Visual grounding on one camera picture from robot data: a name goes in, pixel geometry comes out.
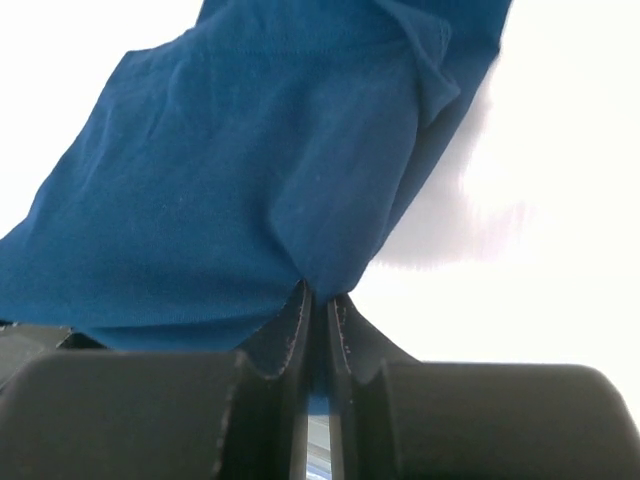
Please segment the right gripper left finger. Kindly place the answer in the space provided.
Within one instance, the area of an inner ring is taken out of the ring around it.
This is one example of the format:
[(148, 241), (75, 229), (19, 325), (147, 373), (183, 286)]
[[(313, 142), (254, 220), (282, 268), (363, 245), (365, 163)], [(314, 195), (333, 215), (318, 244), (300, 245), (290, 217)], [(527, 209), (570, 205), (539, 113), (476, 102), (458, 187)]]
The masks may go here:
[(262, 377), (277, 379), (304, 356), (312, 304), (307, 284), (299, 282), (276, 316), (236, 347)]

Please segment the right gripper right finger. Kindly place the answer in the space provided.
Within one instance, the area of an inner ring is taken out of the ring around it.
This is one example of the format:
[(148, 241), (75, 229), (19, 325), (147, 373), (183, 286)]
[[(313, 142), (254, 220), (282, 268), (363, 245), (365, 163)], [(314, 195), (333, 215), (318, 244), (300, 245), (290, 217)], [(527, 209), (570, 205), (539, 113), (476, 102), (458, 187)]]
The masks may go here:
[(420, 376), (420, 362), (402, 350), (341, 295), (327, 308), (330, 385), (372, 388), (395, 378)]

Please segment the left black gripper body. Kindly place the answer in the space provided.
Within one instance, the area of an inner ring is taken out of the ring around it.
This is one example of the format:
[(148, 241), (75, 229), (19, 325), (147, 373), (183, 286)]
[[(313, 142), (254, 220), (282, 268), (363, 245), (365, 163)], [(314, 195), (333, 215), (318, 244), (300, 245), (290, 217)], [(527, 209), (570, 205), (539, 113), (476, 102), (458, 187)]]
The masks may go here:
[(87, 335), (68, 327), (50, 327), (1, 323), (1, 389), (5, 390), (15, 377), (25, 376), (42, 366), (46, 373), (61, 383), (77, 371), (86, 370), (81, 364), (94, 363), (108, 356), (108, 348)]

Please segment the blue mickey t shirt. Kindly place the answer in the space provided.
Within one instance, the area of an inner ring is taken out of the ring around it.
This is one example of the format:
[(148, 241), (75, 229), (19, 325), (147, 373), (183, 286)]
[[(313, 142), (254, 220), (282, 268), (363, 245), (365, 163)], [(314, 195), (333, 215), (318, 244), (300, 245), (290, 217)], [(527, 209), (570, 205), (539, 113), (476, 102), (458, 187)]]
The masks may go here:
[(226, 350), (355, 288), (496, 58), (506, 1), (207, 1), (124, 55), (1, 241), (1, 316)]

